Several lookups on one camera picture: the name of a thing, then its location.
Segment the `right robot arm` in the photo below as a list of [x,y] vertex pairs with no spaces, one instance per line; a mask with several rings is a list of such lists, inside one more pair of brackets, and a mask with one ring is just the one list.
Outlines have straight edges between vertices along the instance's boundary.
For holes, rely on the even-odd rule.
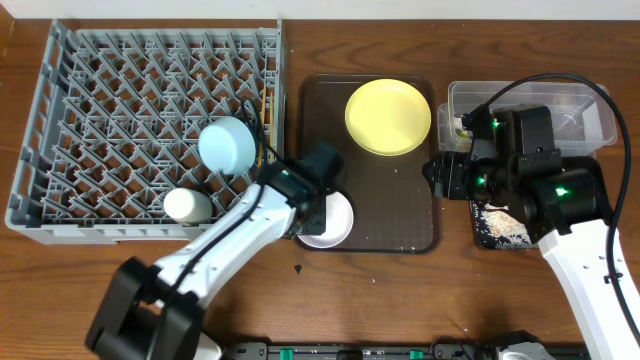
[[589,156],[564,157],[549,109],[512,106],[470,123],[470,152],[440,151],[422,168],[436,197],[488,203],[523,224],[569,301],[593,359],[636,359],[625,317],[639,292],[613,222],[603,174]]

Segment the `light blue bowl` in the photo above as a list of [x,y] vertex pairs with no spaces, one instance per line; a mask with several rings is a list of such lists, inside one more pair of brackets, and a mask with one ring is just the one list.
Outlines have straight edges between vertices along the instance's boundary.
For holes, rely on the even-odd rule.
[[249,128],[231,116],[218,118],[206,126],[198,138],[202,163],[212,172],[241,175],[256,159],[256,140]]

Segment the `green orange snack wrapper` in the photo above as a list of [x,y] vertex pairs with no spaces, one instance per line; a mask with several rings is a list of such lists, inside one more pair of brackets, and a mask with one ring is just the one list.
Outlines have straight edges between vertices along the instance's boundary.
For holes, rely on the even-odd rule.
[[453,129],[455,134],[460,138],[470,139],[472,137],[472,133],[463,127],[462,119],[460,117],[455,117],[453,119]]

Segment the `white bowl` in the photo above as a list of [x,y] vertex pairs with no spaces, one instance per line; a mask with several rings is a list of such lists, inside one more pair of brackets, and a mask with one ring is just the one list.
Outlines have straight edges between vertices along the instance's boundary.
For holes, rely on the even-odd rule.
[[354,211],[350,201],[341,192],[326,198],[326,229],[321,235],[299,235],[298,239],[312,248],[327,249],[342,243],[354,225]]

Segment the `white cup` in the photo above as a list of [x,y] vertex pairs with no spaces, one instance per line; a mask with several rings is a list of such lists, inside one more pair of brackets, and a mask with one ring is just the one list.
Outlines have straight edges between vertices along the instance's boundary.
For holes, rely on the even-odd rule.
[[185,224],[206,223],[213,215],[211,200],[203,193],[187,188],[170,190],[163,200],[163,209],[170,218]]

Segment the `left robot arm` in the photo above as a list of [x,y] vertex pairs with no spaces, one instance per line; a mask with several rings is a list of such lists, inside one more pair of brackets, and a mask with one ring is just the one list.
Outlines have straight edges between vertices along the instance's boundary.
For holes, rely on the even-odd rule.
[[324,230],[326,197],[343,157],[319,144],[304,158],[265,165],[243,197],[175,253],[146,265],[136,257],[113,274],[85,338],[101,359],[218,359],[203,329],[221,288],[254,255],[287,233]]

